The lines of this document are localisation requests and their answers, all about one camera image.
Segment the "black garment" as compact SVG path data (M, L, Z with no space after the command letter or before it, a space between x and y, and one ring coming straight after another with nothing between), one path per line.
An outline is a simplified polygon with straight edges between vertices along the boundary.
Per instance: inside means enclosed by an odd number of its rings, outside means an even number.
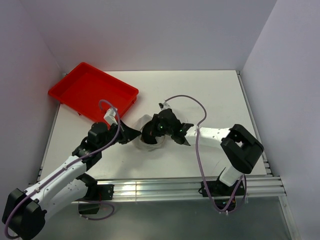
M158 130L158 124L153 120L147 122L142 128L141 139L146 144L156 145L158 144L157 139L164 136L164 133Z

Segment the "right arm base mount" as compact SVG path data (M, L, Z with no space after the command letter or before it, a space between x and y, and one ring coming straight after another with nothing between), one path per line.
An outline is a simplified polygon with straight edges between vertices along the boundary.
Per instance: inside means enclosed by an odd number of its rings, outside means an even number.
M232 186L227 186L220 180L208 180L208 191L212 197L243 196L246 192L244 178L239 178Z

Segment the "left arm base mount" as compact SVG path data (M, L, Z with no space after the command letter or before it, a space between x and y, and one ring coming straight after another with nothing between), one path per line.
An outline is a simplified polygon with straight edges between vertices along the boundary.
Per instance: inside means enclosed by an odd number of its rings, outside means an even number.
M113 199L113 184L98 184L98 181L95 178L86 173L78 176L76 180L82 181L87 188L85 195L81 198L81 200L106 201Z

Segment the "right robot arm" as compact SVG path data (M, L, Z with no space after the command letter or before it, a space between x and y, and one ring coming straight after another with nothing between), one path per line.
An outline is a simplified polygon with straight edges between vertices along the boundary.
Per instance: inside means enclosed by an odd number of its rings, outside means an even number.
M230 128L200 127L181 122L170 108L153 115L146 133L152 138L169 136L179 145L195 146L196 151L200 145L221 149L230 164L216 183L216 189L222 195L229 194L242 175L252 172L264 152L260 141L241 124Z

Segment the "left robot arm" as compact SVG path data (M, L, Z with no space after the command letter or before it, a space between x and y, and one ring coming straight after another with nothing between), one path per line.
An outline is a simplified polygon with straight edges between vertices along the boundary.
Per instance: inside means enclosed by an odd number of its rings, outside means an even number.
M94 123L61 166L27 189L16 188L9 194L2 216L5 236L10 240L33 239L47 220L74 201L99 208L102 196L98 183L87 171L102 158L103 150L116 143L127 144L140 135L123 122L111 126Z

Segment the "white mesh laundry bag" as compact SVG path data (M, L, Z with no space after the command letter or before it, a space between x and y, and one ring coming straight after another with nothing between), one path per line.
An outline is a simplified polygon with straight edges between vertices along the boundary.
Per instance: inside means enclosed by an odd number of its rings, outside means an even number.
M135 124L135 129L139 130L142 133L142 129L145 126L146 123L148 123L149 121L152 121L154 115L150 116L148 114L143 115L141 118L138 119L138 121ZM151 144L146 144L143 142L142 140L142 135L140 135L135 141L134 144L136 145L137 148L142 149L142 150L146 150L146 151L152 151L154 149L158 149L161 148L162 145L165 142L166 137L171 138L170 136L165 135L164 137L158 138L158 144L155 145L151 145Z

